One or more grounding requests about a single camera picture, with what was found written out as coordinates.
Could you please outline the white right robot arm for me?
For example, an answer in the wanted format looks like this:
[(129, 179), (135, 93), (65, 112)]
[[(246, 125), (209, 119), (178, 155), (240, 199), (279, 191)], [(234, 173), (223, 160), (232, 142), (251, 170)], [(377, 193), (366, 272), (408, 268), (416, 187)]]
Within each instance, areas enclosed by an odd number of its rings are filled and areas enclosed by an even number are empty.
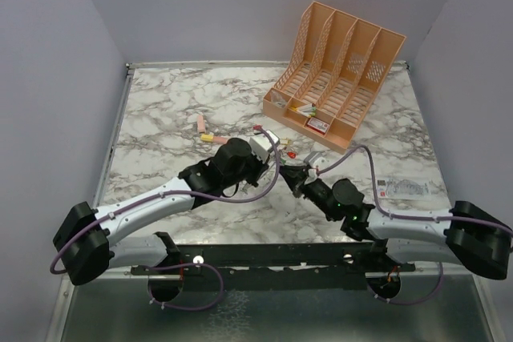
[(351, 239), (386, 241), (368, 251), (370, 265), (385, 271), (396, 262), (459, 264), (491, 280), (505, 280), (512, 230), (483, 209), (458, 201), (446, 211), (400, 211), (384, 214), (365, 203), (349, 179), (328, 186), (310, 166), (283, 166), (280, 174), (297, 198), (319, 208), (328, 221), (341, 222)]

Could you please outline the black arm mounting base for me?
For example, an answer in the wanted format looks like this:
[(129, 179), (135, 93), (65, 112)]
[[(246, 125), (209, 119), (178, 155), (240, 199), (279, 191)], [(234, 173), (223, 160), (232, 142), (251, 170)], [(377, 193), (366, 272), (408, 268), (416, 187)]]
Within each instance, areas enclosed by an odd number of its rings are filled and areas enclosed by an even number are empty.
[(394, 268), (412, 272), (386, 255), (384, 241), (343, 243), (177, 244), (163, 267), (197, 256), (216, 268), (227, 290), (365, 290), (366, 274)]

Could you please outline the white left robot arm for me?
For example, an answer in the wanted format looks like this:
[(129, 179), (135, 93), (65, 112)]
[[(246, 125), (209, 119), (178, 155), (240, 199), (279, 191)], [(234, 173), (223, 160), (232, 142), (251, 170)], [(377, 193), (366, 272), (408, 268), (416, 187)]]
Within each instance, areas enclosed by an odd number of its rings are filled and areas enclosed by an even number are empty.
[(134, 198), (93, 208), (87, 202), (69, 210), (57, 230), (57, 251), (51, 273), (68, 275), (75, 286), (87, 284), (110, 268), (147, 265), (171, 272), (177, 254), (166, 235), (133, 239), (131, 234), (167, 216), (190, 211), (212, 201), (247, 203), (224, 193), (241, 183), (256, 187), (279, 157), (279, 138), (263, 131), (245, 141), (231, 138), (213, 157), (182, 170), (163, 185)]

